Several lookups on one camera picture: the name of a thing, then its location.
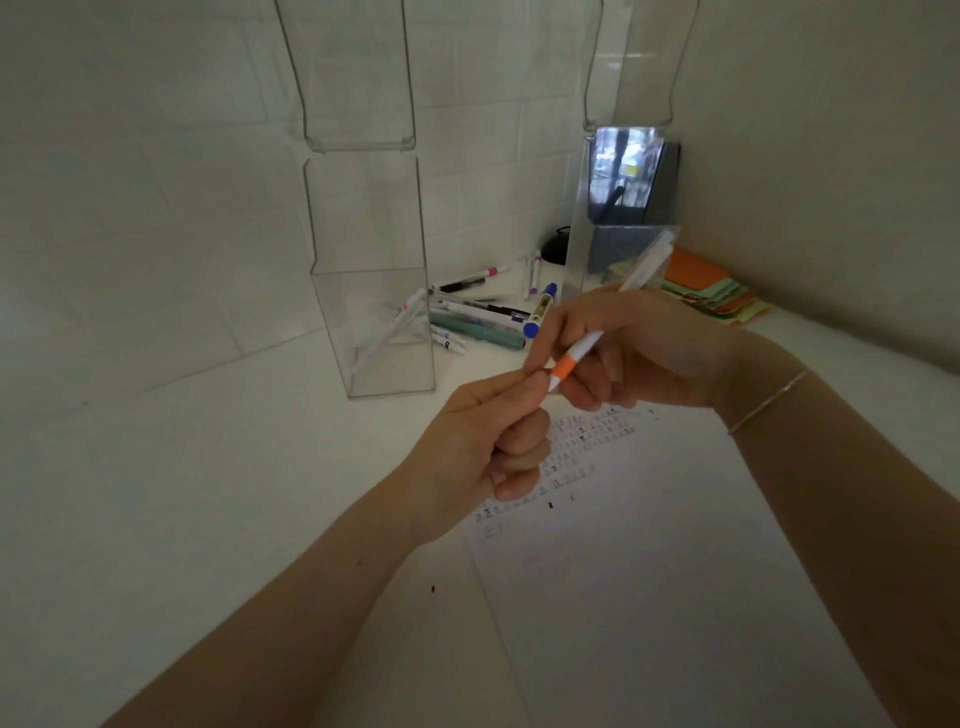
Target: orange sticky note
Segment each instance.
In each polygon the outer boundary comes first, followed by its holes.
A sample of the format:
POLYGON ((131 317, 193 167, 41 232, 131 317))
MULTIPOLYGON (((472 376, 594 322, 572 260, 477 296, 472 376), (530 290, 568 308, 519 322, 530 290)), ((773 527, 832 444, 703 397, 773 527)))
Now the orange sticky note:
POLYGON ((666 269, 666 279, 672 280, 694 291, 702 291, 714 283, 728 279, 730 274, 715 263, 704 260, 683 248, 674 248, 670 264, 666 269))

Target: wall-mounted acrylic holder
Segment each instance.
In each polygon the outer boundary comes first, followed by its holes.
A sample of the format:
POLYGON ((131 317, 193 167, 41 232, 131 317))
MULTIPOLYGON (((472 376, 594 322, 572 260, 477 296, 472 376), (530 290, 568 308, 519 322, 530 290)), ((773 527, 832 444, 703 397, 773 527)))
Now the wall-mounted acrylic holder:
POLYGON ((308 161, 303 175, 316 255, 311 279, 347 396, 432 392, 417 159, 326 155, 308 161), (416 304, 413 313, 401 313, 404 303, 416 304))
POLYGON ((621 280, 665 227, 679 230, 645 222, 665 143, 649 127, 600 127, 587 138, 561 301, 621 280))
POLYGON ((413 94, 402 0, 276 0, 314 152, 409 151, 413 94))

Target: bracelet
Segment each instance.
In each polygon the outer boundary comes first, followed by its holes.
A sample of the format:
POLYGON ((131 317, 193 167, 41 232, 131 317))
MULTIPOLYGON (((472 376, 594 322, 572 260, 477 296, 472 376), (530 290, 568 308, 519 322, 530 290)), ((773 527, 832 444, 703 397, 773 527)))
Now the bracelet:
POLYGON ((784 384, 780 389, 778 389, 776 392, 770 395, 770 397, 768 397, 766 400, 762 401, 760 404, 758 404, 756 407, 750 410, 736 425, 734 425, 729 430, 727 430, 727 434, 734 435, 734 433, 738 429, 740 429, 740 427, 748 423, 750 420, 752 420, 754 417, 760 414, 760 412, 765 410, 767 407, 769 407, 771 404, 773 404, 775 401, 777 401, 783 395, 785 395, 787 392, 793 389, 794 385, 798 381, 803 379, 805 376, 806 376, 806 369, 804 369, 798 375, 794 376, 792 379, 790 379, 790 381, 784 384))

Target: orange and white pen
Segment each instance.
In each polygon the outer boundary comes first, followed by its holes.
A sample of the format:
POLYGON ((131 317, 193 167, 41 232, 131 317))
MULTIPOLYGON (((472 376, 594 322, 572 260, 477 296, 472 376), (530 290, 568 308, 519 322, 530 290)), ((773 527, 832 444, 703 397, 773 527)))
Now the orange and white pen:
MULTIPOLYGON (((661 232, 657 239, 644 251, 640 260, 636 262, 634 270, 626 277, 620 286, 621 291, 630 291, 645 286, 650 279, 657 274, 660 266, 673 253, 673 240, 677 234, 672 230, 661 232)), ((603 336, 603 331, 591 331, 580 338, 580 340, 566 350, 566 353, 560 357, 560 361, 550 372, 550 389, 553 392, 560 383, 570 376, 570 372, 580 363, 593 345, 603 336)))

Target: white desk surface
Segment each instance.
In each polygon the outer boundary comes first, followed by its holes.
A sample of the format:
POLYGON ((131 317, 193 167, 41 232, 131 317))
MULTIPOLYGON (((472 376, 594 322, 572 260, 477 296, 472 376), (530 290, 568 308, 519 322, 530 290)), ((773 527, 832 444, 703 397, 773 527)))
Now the white desk surface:
MULTIPOLYGON (((960 493, 960 378, 782 311, 753 328, 960 493)), ((319 332, 4 439, 5 719, 106 718, 386 474, 456 386, 522 359, 437 351, 435 394, 350 402, 319 332)), ((459 530, 402 567, 317 724, 527 725, 459 530)))

